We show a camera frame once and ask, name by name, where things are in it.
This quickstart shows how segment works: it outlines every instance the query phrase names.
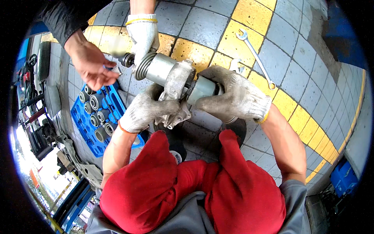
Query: dirty glove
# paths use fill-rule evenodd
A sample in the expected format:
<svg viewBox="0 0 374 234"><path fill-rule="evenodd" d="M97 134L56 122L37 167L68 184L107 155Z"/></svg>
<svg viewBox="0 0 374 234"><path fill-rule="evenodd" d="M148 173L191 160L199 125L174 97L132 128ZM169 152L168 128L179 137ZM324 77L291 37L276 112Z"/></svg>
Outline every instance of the dirty glove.
<svg viewBox="0 0 374 234"><path fill-rule="evenodd" d="M266 120L272 99L249 80L220 66L209 67L199 75L223 84L225 93L200 98L196 102L198 109L215 116L227 115L241 119L254 119L258 123Z"/></svg>
<svg viewBox="0 0 374 234"><path fill-rule="evenodd" d="M155 101L163 87L153 84L138 94L119 120L120 128L129 133L138 133L159 115L173 115L180 109L177 100Z"/></svg>
<svg viewBox="0 0 374 234"><path fill-rule="evenodd" d="M155 14L129 15L128 17L126 28L134 43L131 53L135 54L135 66L149 51L155 52L160 47L156 23Z"/></svg>

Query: tire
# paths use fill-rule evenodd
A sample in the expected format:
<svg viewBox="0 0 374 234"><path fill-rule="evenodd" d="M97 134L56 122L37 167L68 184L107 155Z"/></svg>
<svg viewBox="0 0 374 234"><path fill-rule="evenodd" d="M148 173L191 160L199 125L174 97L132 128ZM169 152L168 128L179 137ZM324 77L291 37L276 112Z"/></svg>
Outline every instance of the tire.
<svg viewBox="0 0 374 234"><path fill-rule="evenodd" d="M46 80L49 76L50 42L42 42L39 51L38 80Z"/></svg>

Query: blue container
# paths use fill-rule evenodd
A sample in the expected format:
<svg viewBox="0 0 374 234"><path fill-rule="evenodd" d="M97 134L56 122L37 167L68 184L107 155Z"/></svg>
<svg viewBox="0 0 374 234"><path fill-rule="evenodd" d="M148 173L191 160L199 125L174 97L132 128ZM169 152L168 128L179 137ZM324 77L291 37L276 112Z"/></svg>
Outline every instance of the blue container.
<svg viewBox="0 0 374 234"><path fill-rule="evenodd" d="M115 124L118 124L116 119L120 119L126 111L125 105L123 103L122 98L118 93L118 84L115 83L113 85L107 86L109 93L106 92L105 88L102 87L98 94L102 96L102 106L103 108L99 108L98 111L102 109L108 109L108 105L104 100L107 100L108 104L111 106L114 116L109 114L109 118L105 120L105 122L111 121ZM107 138L104 142L100 142L95 136L95 130L101 127L95 127L91 123L91 116L85 112L84 103L79 100L79 97L74 102L72 109L70 110L71 116L77 125L80 134L82 135L83 139L86 141L88 147L92 151L93 155L97 158L104 155L104 151L110 142L110 137ZM138 134L137 138L135 139L134 144L132 145L131 149L135 149L138 147L144 146L144 140Z"/></svg>
<svg viewBox="0 0 374 234"><path fill-rule="evenodd" d="M351 193L358 183L357 176L347 160L341 161L336 166L331 173L330 180L338 197Z"/></svg>

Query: red shorts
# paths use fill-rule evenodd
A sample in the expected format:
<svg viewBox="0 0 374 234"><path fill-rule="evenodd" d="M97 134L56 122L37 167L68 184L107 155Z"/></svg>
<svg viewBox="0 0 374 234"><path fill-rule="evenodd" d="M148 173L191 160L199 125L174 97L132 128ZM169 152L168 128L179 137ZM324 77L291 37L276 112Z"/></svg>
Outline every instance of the red shorts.
<svg viewBox="0 0 374 234"><path fill-rule="evenodd" d="M285 201L273 178L245 161L231 130L220 134L220 162L176 165L162 131L148 140L136 160L108 179L100 207L129 233L147 233L160 225L177 202L194 191L206 193L205 210L216 233L276 233Z"/></svg>

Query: tile floor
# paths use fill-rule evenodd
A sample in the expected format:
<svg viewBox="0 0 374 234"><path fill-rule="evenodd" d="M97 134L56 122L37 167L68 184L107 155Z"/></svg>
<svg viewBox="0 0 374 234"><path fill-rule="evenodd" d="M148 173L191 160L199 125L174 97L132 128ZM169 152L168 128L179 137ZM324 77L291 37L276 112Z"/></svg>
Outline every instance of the tile floor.
<svg viewBox="0 0 374 234"><path fill-rule="evenodd" d="M304 142L308 188L344 149L355 127L365 84L365 71L344 63L337 82L334 81L319 52L308 42L315 12L327 17L323 0L173 0L159 1L155 10L161 45L158 52L178 61L190 58L198 72L215 64L229 68L231 59L242 59L244 76L273 98ZM107 44L114 35L123 36L128 42L124 46L131 48L132 42L123 26L128 13L127 1L113 1L89 20L85 36L103 53L108 53ZM267 88L247 46L236 38L240 28L248 32L251 44L277 84L274 91ZM122 66L120 69L123 74L119 84L126 91L124 102L129 105L151 82L136 81L130 70ZM72 65L68 82L73 102L82 81ZM217 156L208 146L217 137L221 123L193 107L191 112L193 118L183 123L187 158L215 161ZM132 160L140 150L132 152ZM269 172L277 185L281 183L270 141L261 126L247 121L247 136L241 151L245 159Z"/></svg>

